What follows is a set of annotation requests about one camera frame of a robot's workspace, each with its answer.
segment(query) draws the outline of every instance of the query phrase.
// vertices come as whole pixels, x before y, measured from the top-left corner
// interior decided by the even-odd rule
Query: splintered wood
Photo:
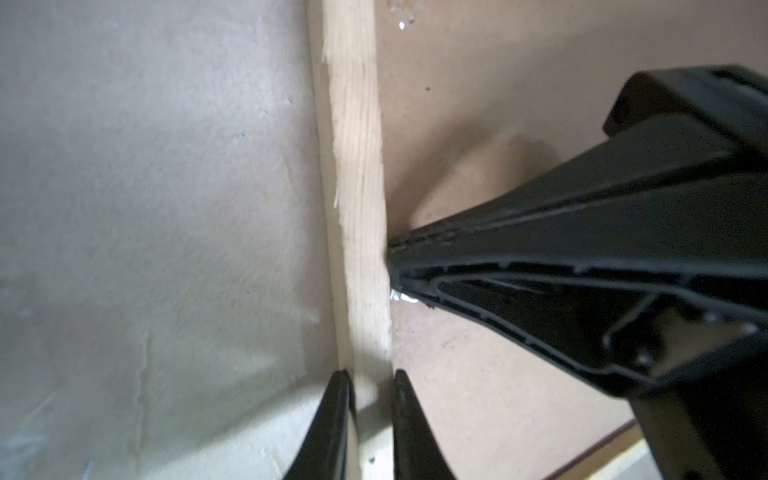
[[[391,478],[392,332],[374,5],[308,0],[307,10],[339,367],[355,388],[350,451],[359,462],[347,468],[353,477]]]

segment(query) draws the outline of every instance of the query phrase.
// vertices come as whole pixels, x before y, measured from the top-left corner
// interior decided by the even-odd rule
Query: scuff mark
[[[283,156],[283,166],[286,168],[286,177],[288,177],[288,185],[290,186],[290,190],[294,195],[296,195],[296,186],[293,184],[293,170],[291,170],[290,162],[287,158],[285,158],[285,156]]]
[[[149,399],[147,398],[147,382],[149,380],[149,369],[151,365],[150,351],[152,348],[152,334],[144,334],[144,355],[141,366],[136,374],[136,439],[133,445],[128,446],[128,451],[134,458],[136,476],[141,477],[141,454],[144,451],[144,437],[147,431],[147,418],[149,414]]]
[[[43,400],[22,420],[0,449],[0,479],[24,480],[29,464],[48,446],[53,419],[53,395]]]
[[[275,468],[275,473],[277,473],[277,478],[282,478],[283,475],[285,475],[286,468],[280,461],[280,456],[277,454],[277,450],[274,447],[262,448],[260,453],[272,462],[272,466]]]
[[[88,460],[88,462],[85,464],[85,470],[83,470],[83,476],[81,480],[90,480],[91,478],[91,468],[93,468],[93,462],[91,460]]]

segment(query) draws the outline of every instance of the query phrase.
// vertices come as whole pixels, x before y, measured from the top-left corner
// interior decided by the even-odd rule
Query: wooden frame
[[[355,387],[350,458],[391,478],[392,341],[372,0],[308,0],[339,367]],[[350,478],[358,473],[348,462]]]

